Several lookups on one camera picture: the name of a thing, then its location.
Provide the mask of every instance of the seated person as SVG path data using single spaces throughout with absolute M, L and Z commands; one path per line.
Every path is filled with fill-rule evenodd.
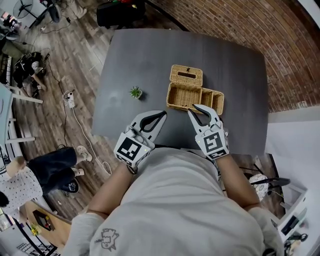
M 277 229 L 231 155 L 213 163 L 156 148 L 137 177 L 122 162 L 72 220 L 62 256 L 284 255 Z
M 32 78 L 38 83 L 38 90 L 47 90 L 47 87 L 37 76 L 37 73 L 42 69 L 39 67 L 41 58 L 39 52 L 25 54 L 14 65 L 15 70 L 13 73 L 13 80 L 17 83 L 17 86 L 22 90 L 25 96 L 30 97 L 33 94 L 31 89 L 33 83 Z
M 73 17 L 74 20 L 81 19 L 88 12 L 86 8 L 81 7 L 78 0 L 66 0 L 64 4 L 66 5 L 64 7 L 66 12 L 64 15 Z
M 4 213 L 25 221 L 22 206 L 31 199 L 56 189 L 78 192 L 75 177 L 85 173 L 83 169 L 71 167 L 91 160 L 92 155 L 84 146 L 78 146 L 77 152 L 73 147 L 64 147 L 29 162 L 23 156 L 16 157 L 0 168 L 0 207 Z

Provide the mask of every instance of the brick wall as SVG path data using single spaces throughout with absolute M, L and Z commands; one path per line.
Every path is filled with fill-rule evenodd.
M 320 50 L 315 39 L 320 39 L 320 31 L 310 18 L 304 22 L 298 18 L 299 12 L 302 17 L 308 16 L 298 3 L 293 0 L 150 1 L 191 32 L 262 52 L 270 112 L 320 105 Z

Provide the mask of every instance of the white cable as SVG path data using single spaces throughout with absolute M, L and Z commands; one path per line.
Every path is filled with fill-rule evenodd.
M 99 164 L 100 164 L 100 165 L 102 166 L 102 168 L 105 170 L 105 172 L 106 172 L 109 176 L 111 176 L 111 175 L 112 175 L 112 170 L 111 170 L 110 164 L 109 164 L 108 162 L 106 162 L 106 161 L 104 161 L 103 163 L 100 162 L 100 160 L 98 159 L 98 157 L 97 157 L 97 155 L 96 155 L 96 152 L 94 151 L 94 148 L 92 147 L 92 144 L 91 144 L 90 140 L 87 138 L 87 136 L 86 136 L 86 134 L 85 134 L 85 132 L 84 132 L 84 129 L 82 128 L 81 124 L 79 123 L 79 121 L 78 121 L 78 119 L 77 119 L 77 117 L 76 117 L 76 113 L 75 113 L 75 108 L 74 108 L 74 107 L 72 108 L 72 111 L 73 111 L 75 120 L 77 121 L 77 123 L 79 124 L 79 126 L 80 126 L 80 128 L 81 128 L 81 130 L 82 130 L 82 133 L 83 133 L 84 137 L 86 138 L 86 140 L 87 140 L 87 141 L 89 142 L 89 144 L 90 144 L 90 147 L 91 147 L 91 149 L 92 149 L 92 151 L 93 151 L 93 153 L 94 153 L 94 156 L 95 156 L 96 160 L 99 162 Z M 104 163 L 106 163 L 106 164 L 109 166 L 110 173 L 105 169 Z
M 63 104 L 64 104 L 65 106 L 68 105 L 68 101 L 67 101 L 66 98 L 65 98 L 65 96 L 66 96 L 68 93 L 70 93 L 69 90 L 65 91 L 64 94 L 62 95 Z M 91 149 L 92 149 L 92 151 L 93 151 L 93 153 L 94 153 L 94 156 L 95 156 L 96 160 L 97 160 L 97 161 L 99 162 L 99 164 L 102 166 L 102 169 L 104 169 L 105 172 L 106 172 L 109 176 L 111 176 L 111 175 L 112 175 L 112 169 L 111 169 L 111 167 L 110 167 L 110 164 L 109 164 L 108 162 L 106 162 L 106 161 L 104 161 L 104 162 L 102 162 L 102 163 L 100 162 L 100 160 L 98 159 L 98 157 L 97 157 L 97 155 L 96 155 L 96 152 L 94 151 L 94 148 L 92 147 L 92 144 L 91 144 L 90 140 L 89 140 L 88 137 L 86 136 L 84 129 L 82 128 L 81 124 L 79 123 L 79 121 L 78 121 L 78 119 L 77 119 L 77 117 L 76 117 L 75 109 L 72 108 L 72 111 L 73 111 L 75 120 L 77 121 L 77 123 L 79 124 L 79 126 L 80 126 L 80 128 L 81 128 L 81 130 L 82 130 L 82 133 L 83 133 L 84 137 L 86 138 L 86 140 L 87 140 L 87 141 L 89 142 L 89 144 L 90 144 L 90 147 L 91 147 Z M 108 167 L 109 167 L 109 169 L 110 169 L 110 172 L 108 172 L 108 171 L 105 169 L 104 163 L 106 163 L 106 164 L 108 165 Z
M 279 194 L 278 192 L 276 192 L 276 191 L 273 191 L 273 190 L 268 190 L 268 191 L 274 192 L 274 193 L 278 194 L 280 197 L 282 197 L 283 199 L 285 199 L 282 195 L 280 195 L 280 194 Z
M 65 98 L 65 96 L 66 96 L 68 93 L 70 93 L 69 90 L 65 91 L 64 94 L 62 95 L 62 100 L 63 100 L 63 103 L 64 103 L 65 106 L 68 105 L 68 101 L 67 101 L 66 98 Z

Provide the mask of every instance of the gray table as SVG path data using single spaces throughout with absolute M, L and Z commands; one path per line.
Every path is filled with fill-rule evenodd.
M 167 120 L 155 143 L 198 149 L 186 111 L 166 106 L 171 66 L 203 70 L 203 87 L 224 93 L 222 119 L 232 153 L 265 151 L 268 85 L 264 56 L 214 37 L 164 29 L 124 29 L 113 36 L 100 78 L 92 133 L 118 139 L 133 118 L 166 110 Z M 129 91 L 139 86 L 142 100 Z

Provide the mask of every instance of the power strip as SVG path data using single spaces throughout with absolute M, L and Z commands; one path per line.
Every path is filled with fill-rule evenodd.
M 70 109 L 73 109 L 76 105 L 75 105 L 74 94 L 73 94 L 72 91 L 68 93 L 67 99 L 68 99 L 68 106 L 69 106 L 69 108 L 70 108 Z

